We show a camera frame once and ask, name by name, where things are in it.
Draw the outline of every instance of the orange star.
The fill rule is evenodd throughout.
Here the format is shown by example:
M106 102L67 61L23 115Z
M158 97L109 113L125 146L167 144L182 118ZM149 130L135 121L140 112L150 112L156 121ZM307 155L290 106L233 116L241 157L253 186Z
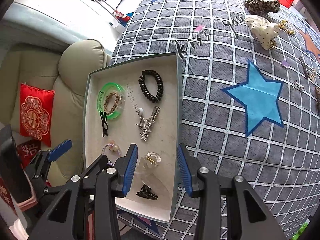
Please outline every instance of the orange star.
M309 53L312 53L313 55L315 55L316 60L320 64L320 50L314 44L313 40L310 37L310 34L307 32L306 29L305 29L304 32L302 30L300 30L299 28L297 28L297 29L298 29L299 33L302 35L302 37L304 39L304 42L306 44L306 51L309 52Z

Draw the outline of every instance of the black bow hair clip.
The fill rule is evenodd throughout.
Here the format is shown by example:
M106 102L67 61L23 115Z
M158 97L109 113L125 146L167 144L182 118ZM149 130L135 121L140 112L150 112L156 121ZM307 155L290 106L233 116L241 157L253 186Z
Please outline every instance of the black bow hair clip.
M102 136L104 137L105 135L108 136L108 124L107 124L107 113L105 111L103 111L103 113L101 111L100 112L100 118L101 118L101 125L102 125Z

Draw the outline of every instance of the purple heart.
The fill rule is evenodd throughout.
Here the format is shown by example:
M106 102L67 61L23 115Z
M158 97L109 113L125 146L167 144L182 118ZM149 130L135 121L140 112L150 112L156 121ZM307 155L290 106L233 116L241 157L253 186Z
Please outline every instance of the purple heart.
M285 60L281 62L281 65L284 67L289 67L289 64Z

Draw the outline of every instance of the gold embroidery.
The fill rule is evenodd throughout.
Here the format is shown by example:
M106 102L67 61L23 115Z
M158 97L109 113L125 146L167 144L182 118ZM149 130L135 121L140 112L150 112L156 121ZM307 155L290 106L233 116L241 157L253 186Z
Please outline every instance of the gold embroidery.
M50 115L39 98L28 96L20 107L20 121L26 132L38 140L49 132Z

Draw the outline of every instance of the brown braided hair tie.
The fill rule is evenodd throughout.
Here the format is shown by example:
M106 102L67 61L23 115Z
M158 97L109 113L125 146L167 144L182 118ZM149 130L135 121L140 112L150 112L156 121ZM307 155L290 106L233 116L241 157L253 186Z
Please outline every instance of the brown braided hair tie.
M116 100L115 100L115 103L114 103L113 107L108 111L107 110L107 105L108 105L109 100L113 96L115 96ZM104 101L104 105L103 106L104 106L104 111L107 113L107 115L112 114L116 110L120 100L121 100L121 95L118 95L116 92L112 92L106 97L106 100Z

